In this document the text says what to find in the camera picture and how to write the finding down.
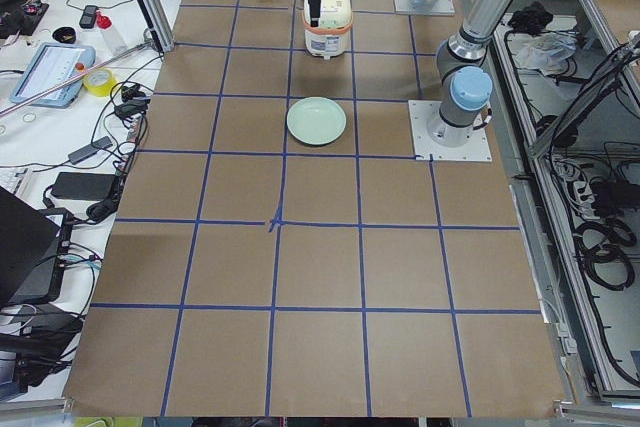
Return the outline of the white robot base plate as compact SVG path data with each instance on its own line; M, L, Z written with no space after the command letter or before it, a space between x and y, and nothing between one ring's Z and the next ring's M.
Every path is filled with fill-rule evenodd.
M421 161L491 162L484 119L478 113L467 127L452 127L440 117L440 101L410 100L414 156Z

